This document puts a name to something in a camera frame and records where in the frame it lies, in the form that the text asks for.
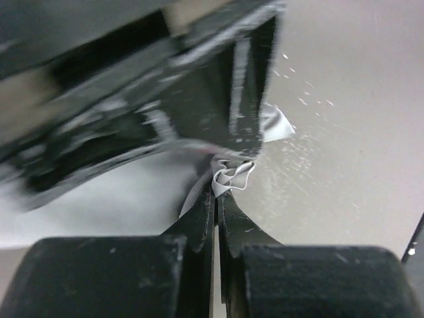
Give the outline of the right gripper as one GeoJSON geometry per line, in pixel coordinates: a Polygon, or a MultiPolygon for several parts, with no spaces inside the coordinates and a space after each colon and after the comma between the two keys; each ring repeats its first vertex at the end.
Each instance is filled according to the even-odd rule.
{"type": "Polygon", "coordinates": [[[172,1],[1,2],[1,198],[40,207],[74,187],[71,158],[122,89],[174,52],[172,1]]]}

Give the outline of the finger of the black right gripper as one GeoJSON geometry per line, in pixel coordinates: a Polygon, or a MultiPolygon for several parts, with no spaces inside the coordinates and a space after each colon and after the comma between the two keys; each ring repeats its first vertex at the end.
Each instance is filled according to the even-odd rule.
{"type": "Polygon", "coordinates": [[[164,39],[155,83],[158,140],[256,157],[281,21],[279,13],[251,13],[191,44],[164,39]]]}

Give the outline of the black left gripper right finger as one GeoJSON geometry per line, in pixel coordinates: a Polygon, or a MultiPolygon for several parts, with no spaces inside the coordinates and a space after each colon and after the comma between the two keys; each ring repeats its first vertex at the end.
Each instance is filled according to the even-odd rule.
{"type": "Polygon", "coordinates": [[[226,193],[217,199],[229,317],[419,317],[400,260],[378,246],[288,246],[226,193]]]}

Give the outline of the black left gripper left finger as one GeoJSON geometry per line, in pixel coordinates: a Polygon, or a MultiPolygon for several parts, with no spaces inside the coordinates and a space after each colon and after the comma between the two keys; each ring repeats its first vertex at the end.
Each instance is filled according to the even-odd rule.
{"type": "Polygon", "coordinates": [[[210,317],[215,196],[156,236],[45,238],[27,251],[2,317],[210,317]]]}

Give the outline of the white underwear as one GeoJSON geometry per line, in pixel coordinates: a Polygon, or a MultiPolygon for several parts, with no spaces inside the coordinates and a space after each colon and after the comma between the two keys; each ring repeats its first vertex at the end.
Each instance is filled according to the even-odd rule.
{"type": "MultiPolygon", "coordinates": [[[[264,143],[286,139],[295,134],[294,128],[279,107],[269,103],[265,103],[262,107],[260,131],[264,143]]],[[[203,174],[188,192],[180,217],[193,207],[204,186],[210,185],[217,197],[229,190],[244,190],[250,174],[256,167],[253,160],[240,161],[223,155],[215,155],[207,163],[203,174]]]]}

